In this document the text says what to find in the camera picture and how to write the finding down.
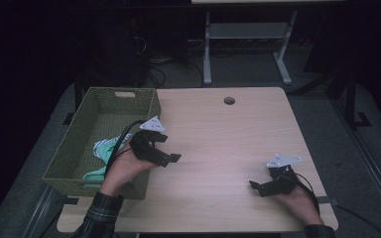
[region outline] person's right hand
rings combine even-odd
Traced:
[[[276,194],[274,199],[283,203],[305,225],[323,225],[314,203],[309,195],[296,185],[290,194]]]

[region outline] plaid sleeve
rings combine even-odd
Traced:
[[[123,197],[109,196],[98,192],[84,217],[82,225],[72,238],[112,237],[114,224],[122,207]]]

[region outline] person's left hand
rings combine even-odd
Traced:
[[[123,184],[133,179],[143,171],[155,168],[156,165],[148,161],[140,161],[130,149],[129,141],[117,153],[118,156],[110,167],[109,172],[101,185],[100,192],[106,195],[117,196]]]

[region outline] gray carpet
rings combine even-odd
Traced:
[[[213,83],[210,87],[279,86],[291,91],[309,83],[317,74],[303,72],[309,55],[309,46],[291,46],[285,57],[294,82],[285,85],[273,62],[270,52],[264,49],[257,54],[239,54],[229,58],[213,58],[211,62]],[[202,58],[191,58],[202,70]],[[198,70],[190,64],[170,63],[158,67],[166,75],[166,88],[200,87]],[[335,103],[325,96],[328,82],[299,96],[289,96],[289,101],[299,122],[317,171],[327,194],[337,202],[376,224],[381,228],[381,194],[370,173],[365,169],[362,154],[352,140],[351,132],[340,119]],[[145,87],[152,87],[148,81]],[[39,200],[46,190],[42,176],[57,149],[67,125],[66,115],[74,110],[73,86],[61,98],[52,118],[44,129],[21,172],[0,208],[0,237],[23,237],[25,233],[40,237],[52,219],[58,215],[65,196],[51,191],[49,205],[37,209]],[[381,168],[381,114],[371,96],[358,88],[357,111],[366,114],[372,127],[358,128],[357,133],[377,159]],[[335,208],[339,228],[337,237],[381,237],[379,233],[345,211]],[[36,215],[41,217],[31,222]],[[61,234],[54,222],[44,237],[68,237]],[[134,237],[134,234],[120,234],[120,237]],[[303,234],[283,234],[283,237],[304,237]]]

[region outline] white tag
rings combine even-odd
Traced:
[[[163,132],[166,130],[166,127],[162,125],[158,116],[155,116],[151,118],[150,120],[146,121],[144,124],[140,126],[140,128],[147,131],[157,131],[157,132]]]
[[[267,163],[268,168],[280,168],[284,166],[289,166],[295,163],[299,163],[302,161],[300,157],[288,157],[288,156],[280,156],[275,155],[275,158]]]

